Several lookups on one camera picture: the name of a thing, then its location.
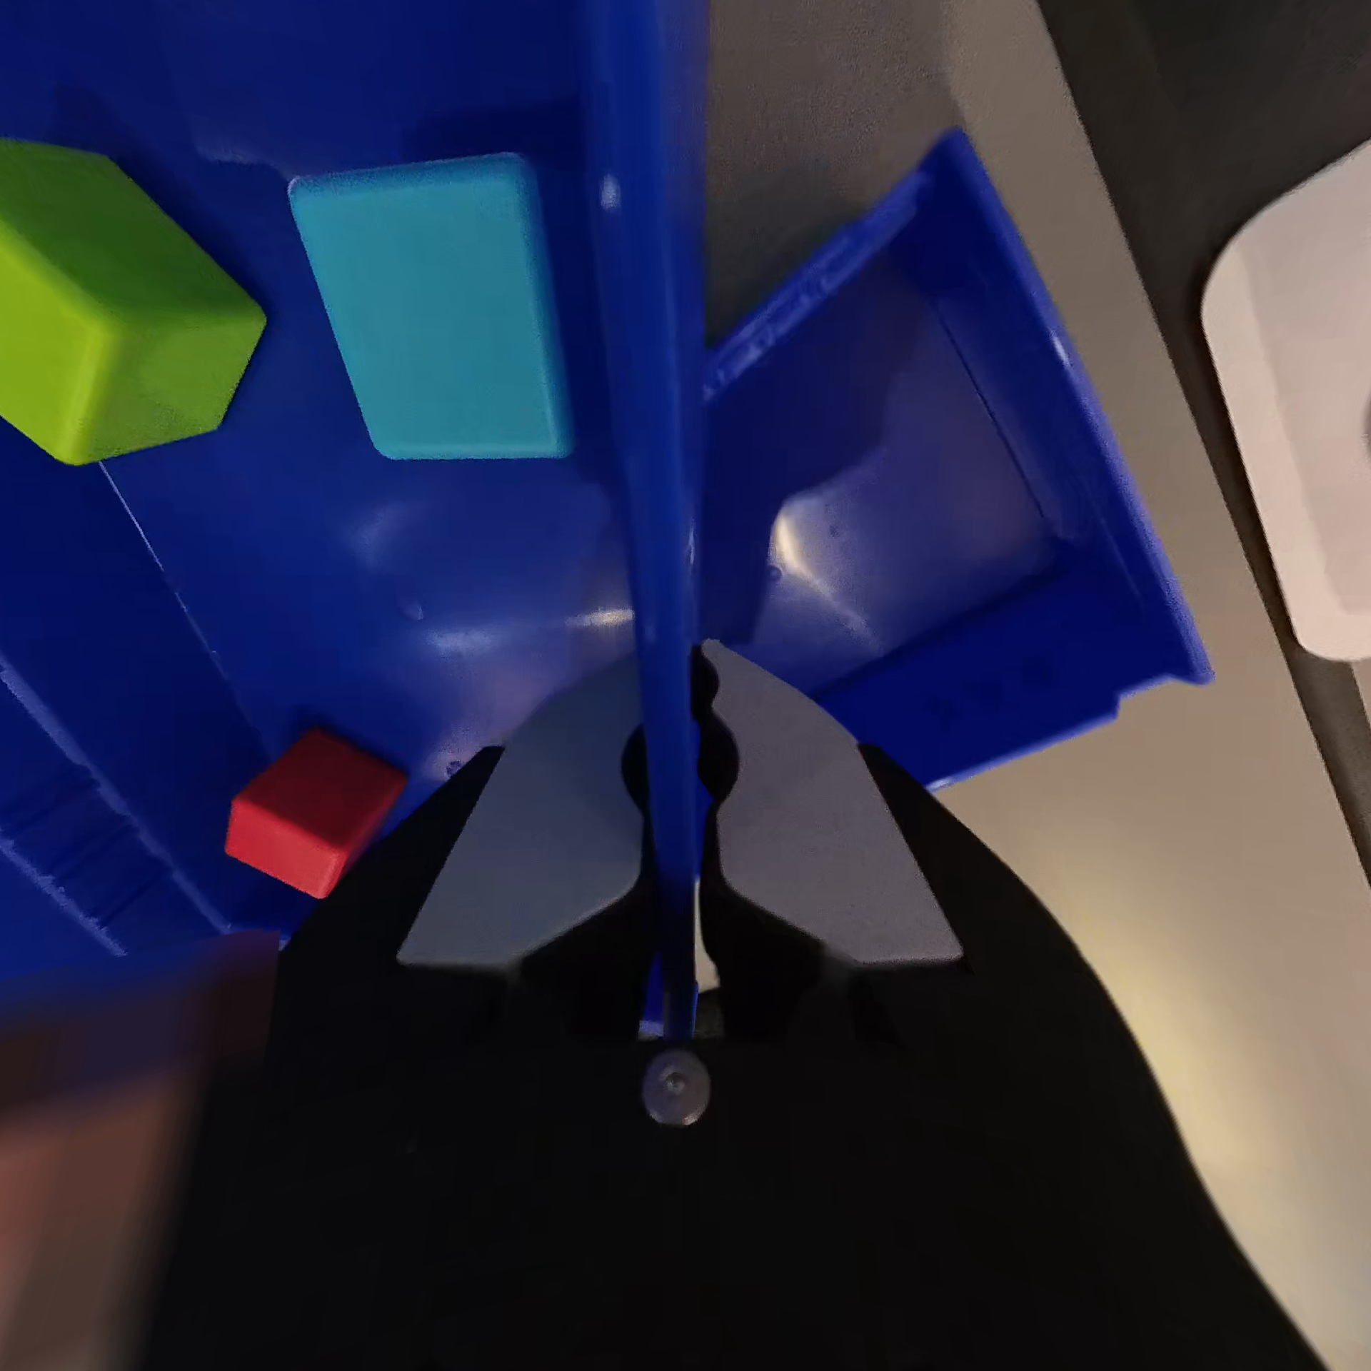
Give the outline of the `light blue cube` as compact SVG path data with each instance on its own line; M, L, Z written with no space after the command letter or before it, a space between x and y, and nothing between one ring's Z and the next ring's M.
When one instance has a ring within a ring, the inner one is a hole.
M551 250L524 157L299 176L288 202L381 454L575 452Z

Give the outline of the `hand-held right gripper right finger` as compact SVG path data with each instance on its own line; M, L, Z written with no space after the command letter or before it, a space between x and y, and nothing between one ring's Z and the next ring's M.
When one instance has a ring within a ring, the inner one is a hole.
M854 733L718 640L697 661L699 770L726 890L856 967L960 962Z

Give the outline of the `green cube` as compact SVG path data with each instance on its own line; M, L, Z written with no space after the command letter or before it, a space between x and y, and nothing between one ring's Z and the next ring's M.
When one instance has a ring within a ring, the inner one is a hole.
M222 426L262 306L117 163L2 141L2 417L65 465Z

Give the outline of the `red cube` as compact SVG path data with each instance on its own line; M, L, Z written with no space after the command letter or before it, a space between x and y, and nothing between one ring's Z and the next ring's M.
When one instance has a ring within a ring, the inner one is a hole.
M383 830L408 774L334 731L303 733L231 801L229 857L326 898Z

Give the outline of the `blue plastic bin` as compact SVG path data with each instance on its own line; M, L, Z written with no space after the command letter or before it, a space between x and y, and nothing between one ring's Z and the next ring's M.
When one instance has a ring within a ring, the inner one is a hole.
M637 659L648 964L691 1024L708 33L706 2L2 4L2 139L109 157L266 312L212 434L76 467L2 419L2 979L289 940L320 900L225 839L303 733L408 774L386 832ZM575 452L390 459L288 186L491 153L538 176Z
M962 128L712 349L704 409L704 636L927 789L1214 679Z

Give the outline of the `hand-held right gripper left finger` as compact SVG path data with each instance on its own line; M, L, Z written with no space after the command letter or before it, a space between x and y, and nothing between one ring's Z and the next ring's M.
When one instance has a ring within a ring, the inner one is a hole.
M507 969L633 890L644 818L625 752L640 721L639 663L619 659L512 733L398 950L402 966Z

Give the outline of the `white document stand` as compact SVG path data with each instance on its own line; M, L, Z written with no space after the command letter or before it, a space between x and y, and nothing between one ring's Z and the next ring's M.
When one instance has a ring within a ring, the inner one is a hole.
M1222 248L1201 322L1298 642L1370 659L1370 143Z

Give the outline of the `person's left forearm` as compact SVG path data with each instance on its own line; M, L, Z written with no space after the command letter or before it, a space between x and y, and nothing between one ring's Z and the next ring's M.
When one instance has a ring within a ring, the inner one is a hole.
M2 1367L130 1369L216 1086L266 1049L280 935L2 981Z

